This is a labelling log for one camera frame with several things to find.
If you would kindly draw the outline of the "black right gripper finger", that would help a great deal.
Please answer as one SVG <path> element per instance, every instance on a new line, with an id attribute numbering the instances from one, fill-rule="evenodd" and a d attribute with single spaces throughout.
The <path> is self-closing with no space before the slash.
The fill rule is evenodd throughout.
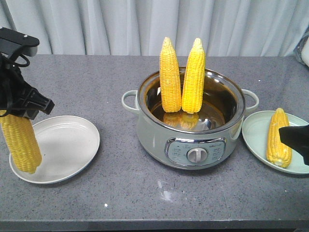
<path id="1" fill-rule="evenodd" d="M 309 164 L 309 126 L 288 126 L 279 129 L 281 142 L 298 152 Z"/>

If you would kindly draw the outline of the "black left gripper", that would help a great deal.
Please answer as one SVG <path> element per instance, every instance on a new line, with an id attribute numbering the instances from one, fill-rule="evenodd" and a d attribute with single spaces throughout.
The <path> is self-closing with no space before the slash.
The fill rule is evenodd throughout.
<path id="1" fill-rule="evenodd" d="M 19 56 L 25 61 L 24 64 L 4 54 L 0 56 L 0 109 L 4 111 L 0 116 L 14 115 L 34 120 L 39 111 L 49 115 L 54 102 L 24 81 L 20 69 L 29 66 L 30 61 L 22 54 Z"/>

